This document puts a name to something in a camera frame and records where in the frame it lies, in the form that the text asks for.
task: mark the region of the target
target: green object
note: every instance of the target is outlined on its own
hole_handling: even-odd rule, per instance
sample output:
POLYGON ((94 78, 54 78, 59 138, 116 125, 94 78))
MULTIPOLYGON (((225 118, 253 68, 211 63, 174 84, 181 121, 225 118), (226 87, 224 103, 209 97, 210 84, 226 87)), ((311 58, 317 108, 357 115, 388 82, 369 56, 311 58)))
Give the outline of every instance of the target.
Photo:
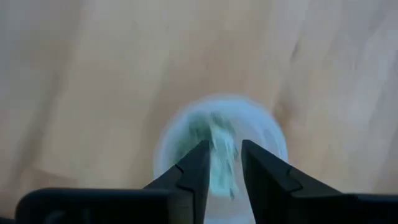
POLYGON ((174 164, 200 141, 208 140, 211 149, 210 192, 234 199, 238 192, 234 178, 234 162, 239 153, 234 143, 236 133, 231 121, 220 113, 198 113, 190 117, 186 129, 175 143, 177 150, 174 164))

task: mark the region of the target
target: wooden surface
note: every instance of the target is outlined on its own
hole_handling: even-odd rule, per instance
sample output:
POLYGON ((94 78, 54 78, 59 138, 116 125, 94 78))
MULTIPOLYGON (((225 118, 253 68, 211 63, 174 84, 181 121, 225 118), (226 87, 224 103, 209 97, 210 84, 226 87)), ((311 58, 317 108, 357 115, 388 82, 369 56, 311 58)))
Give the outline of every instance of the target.
POLYGON ((40 187, 142 187, 168 119, 238 93, 292 165, 398 193, 398 1, 0 3, 0 212, 40 187))

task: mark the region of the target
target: wood grain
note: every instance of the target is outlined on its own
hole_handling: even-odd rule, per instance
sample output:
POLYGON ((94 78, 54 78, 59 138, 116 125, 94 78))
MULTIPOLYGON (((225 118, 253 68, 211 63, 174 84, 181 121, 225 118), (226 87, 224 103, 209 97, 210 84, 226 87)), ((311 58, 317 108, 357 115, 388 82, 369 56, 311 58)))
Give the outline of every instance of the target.
POLYGON ((212 93, 273 112, 292 165, 398 193, 395 0, 21 0, 0 7, 0 199, 139 188, 167 121, 212 93))

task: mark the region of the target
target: plastic cup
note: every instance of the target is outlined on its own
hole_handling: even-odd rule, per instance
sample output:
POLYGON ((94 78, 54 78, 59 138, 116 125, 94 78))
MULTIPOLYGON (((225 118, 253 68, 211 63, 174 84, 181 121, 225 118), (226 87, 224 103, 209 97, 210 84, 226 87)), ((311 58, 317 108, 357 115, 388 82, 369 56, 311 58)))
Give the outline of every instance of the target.
POLYGON ((236 131, 236 145, 239 159, 235 163, 236 183, 239 193, 234 200, 212 195, 209 189, 205 223, 254 223, 248 193, 243 179, 241 145, 243 139, 250 139, 285 162, 288 155, 285 137, 277 122, 262 105, 242 96, 212 95, 194 101, 180 110, 168 123, 157 146, 154 158, 154 178, 160 177, 173 166, 173 150, 176 139, 186 130, 191 114, 219 112, 230 119, 236 131))

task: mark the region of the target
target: wooden floor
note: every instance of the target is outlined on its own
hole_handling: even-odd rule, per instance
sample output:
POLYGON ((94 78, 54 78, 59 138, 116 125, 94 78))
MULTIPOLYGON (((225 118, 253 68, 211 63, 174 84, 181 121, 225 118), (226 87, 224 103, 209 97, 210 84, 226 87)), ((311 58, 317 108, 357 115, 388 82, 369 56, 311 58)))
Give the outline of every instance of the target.
POLYGON ((398 194, 398 1, 0 3, 0 214, 49 186, 139 188, 168 119, 238 93, 292 165, 398 194))

